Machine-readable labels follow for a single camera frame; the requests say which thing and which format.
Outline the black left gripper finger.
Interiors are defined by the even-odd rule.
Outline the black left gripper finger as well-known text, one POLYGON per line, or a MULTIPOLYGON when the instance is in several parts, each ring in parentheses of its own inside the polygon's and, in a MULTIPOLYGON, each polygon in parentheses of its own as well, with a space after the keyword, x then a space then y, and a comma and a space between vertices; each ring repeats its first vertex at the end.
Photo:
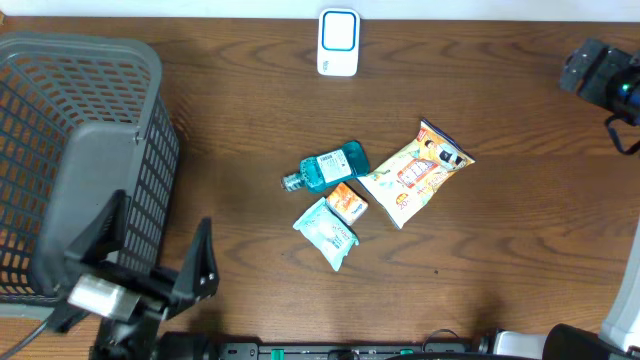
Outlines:
POLYGON ((211 219, 203 218, 172 288, 175 313, 181 313, 216 294, 219 275, 212 240, 211 219))
POLYGON ((127 196, 116 190, 95 219, 65 249, 67 259, 98 263, 124 246, 127 225, 127 196))

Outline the light blue candy packet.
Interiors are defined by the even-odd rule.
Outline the light blue candy packet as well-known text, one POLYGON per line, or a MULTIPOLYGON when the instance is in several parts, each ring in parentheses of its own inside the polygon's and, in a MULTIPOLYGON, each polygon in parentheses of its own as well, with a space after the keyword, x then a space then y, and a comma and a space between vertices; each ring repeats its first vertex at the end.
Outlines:
POLYGON ((293 224, 325 257, 335 272, 359 240, 331 208, 324 197, 317 200, 293 224))

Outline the orange small box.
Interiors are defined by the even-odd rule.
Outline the orange small box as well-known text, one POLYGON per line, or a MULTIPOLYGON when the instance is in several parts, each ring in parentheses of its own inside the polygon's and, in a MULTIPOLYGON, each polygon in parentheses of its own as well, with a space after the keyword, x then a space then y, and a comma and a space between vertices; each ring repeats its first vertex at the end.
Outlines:
POLYGON ((345 183, 338 184, 326 200, 331 210, 349 226, 368 209, 368 203, 345 183))

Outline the teal mouthwash bottle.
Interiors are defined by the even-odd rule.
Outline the teal mouthwash bottle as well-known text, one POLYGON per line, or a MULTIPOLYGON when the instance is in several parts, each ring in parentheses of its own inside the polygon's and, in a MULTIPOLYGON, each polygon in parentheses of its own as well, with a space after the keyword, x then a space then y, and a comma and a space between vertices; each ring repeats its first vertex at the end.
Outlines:
POLYGON ((370 164, 363 147, 357 141, 350 141, 336 150, 305 158, 299 163, 297 172, 281 179, 281 185, 287 192, 306 189, 310 193, 322 193, 369 171, 370 164))

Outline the yellow snack chips bag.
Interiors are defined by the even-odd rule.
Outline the yellow snack chips bag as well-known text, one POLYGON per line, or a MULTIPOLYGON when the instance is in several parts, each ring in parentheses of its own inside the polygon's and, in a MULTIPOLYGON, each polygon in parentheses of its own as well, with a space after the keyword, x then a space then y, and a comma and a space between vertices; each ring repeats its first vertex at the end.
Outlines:
POLYGON ((416 137, 358 181, 402 228, 455 173, 475 163, 451 137, 423 118, 416 137))

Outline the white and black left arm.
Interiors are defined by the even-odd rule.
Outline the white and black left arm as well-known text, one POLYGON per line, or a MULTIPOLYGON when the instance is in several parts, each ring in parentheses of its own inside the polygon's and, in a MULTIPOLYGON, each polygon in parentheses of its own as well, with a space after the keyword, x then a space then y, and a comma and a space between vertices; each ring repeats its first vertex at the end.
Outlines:
POLYGON ((199 223, 182 268, 143 274, 107 256, 123 248, 126 195, 117 190, 63 253, 63 303, 50 316, 64 332, 88 314, 101 317, 91 359, 212 359, 202 335, 158 337, 160 324, 216 294, 219 275, 209 218, 199 223))

